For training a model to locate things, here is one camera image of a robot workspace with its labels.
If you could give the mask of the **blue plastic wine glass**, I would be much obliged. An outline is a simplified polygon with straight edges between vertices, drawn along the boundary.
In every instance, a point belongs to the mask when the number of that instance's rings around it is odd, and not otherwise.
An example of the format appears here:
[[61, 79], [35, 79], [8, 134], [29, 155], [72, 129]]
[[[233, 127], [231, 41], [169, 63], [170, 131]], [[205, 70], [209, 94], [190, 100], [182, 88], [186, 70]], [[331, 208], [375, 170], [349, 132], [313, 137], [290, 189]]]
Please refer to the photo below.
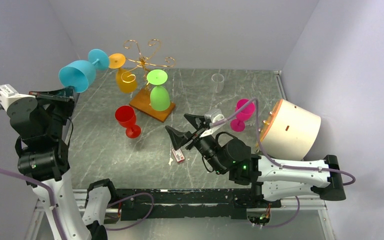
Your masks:
[[104, 71], [109, 65], [109, 56], [95, 48], [89, 51], [87, 60], [76, 60], [62, 67], [58, 78], [64, 87], [73, 87], [76, 93], [83, 93], [95, 81], [97, 71]]

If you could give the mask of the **green plastic wine glass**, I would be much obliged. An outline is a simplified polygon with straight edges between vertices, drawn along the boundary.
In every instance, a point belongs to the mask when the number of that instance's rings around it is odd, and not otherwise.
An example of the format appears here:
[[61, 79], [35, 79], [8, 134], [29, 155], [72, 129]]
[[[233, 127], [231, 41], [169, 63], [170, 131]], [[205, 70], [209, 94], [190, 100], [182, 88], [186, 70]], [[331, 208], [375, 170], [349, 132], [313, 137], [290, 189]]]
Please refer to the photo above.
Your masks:
[[155, 111], [165, 111], [171, 104], [168, 91], [163, 84], [168, 80], [168, 74], [161, 69], [151, 70], [146, 77], [147, 81], [153, 85], [150, 92], [150, 105]]

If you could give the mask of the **red plastic wine glass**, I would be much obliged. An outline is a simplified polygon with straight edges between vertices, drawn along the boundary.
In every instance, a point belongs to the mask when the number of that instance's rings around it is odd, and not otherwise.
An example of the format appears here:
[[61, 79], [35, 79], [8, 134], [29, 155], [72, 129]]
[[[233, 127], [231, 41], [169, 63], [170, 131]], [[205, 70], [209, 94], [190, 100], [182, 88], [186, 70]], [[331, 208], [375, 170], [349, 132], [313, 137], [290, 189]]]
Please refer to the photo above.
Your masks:
[[137, 138], [142, 130], [137, 125], [137, 117], [135, 110], [129, 105], [120, 106], [114, 114], [117, 122], [125, 128], [125, 134], [128, 138]]

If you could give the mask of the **orange plastic wine glass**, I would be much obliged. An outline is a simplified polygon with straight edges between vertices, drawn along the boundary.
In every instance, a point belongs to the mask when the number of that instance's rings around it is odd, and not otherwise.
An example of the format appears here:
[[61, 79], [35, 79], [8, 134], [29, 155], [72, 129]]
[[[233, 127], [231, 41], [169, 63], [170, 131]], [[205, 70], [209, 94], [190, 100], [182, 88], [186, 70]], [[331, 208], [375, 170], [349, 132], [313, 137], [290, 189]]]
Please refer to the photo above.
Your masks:
[[138, 84], [136, 76], [131, 71], [123, 68], [126, 60], [122, 53], [113, 53], [109, 56], [109, 68], [117, 69], [115, 75], [116, 84], [122, 93], [129, 94], [136, 90]]

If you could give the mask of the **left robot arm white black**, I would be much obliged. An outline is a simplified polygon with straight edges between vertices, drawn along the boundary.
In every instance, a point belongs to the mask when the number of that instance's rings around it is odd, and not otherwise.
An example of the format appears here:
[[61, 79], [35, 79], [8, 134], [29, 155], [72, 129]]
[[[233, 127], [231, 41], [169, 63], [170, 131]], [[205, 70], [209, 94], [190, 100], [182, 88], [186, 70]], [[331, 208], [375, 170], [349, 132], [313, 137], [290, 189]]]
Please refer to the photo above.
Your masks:
[[75, 108], [72, 86], [22, 94], [11, 85], [0, 86], [0, 104], [18, 133], [15, 150], [18, 171], [41, 201], [56, 240], [105, 240], [106, 209], [119, 194], [109, 179], [90, 184], [81, 214], [72, 188], [69, 143], [63, 128]]

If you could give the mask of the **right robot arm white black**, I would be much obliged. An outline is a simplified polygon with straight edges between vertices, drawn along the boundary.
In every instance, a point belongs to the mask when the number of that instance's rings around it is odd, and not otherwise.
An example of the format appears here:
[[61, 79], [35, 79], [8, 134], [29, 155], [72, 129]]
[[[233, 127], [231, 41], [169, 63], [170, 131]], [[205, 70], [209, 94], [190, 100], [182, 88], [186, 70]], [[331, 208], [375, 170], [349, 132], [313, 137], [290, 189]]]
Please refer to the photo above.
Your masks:
[[265, 155], [252, 153], [251, 147], [234, 135], [225, 145], [220, 145], [218, 138], [222, 133], [216, 136], [212, 133], [217, 129], [213, 123], [225, 120], [222, 113], [186, 113], [184, 118], [195, 128], [195, 132], [181, 132], [165, 126], [174, 150], [196, 148], [203, 161], [217, 175], [228, 174], [229, 180], [235, 184], [252, 185], [249, 199], [255, 207], [282, 198], [305, 195], [318, 196], [325, 201], [346, 199], [336, 156], [327, 155], [322, 160], [314, 161], [269, 159]]

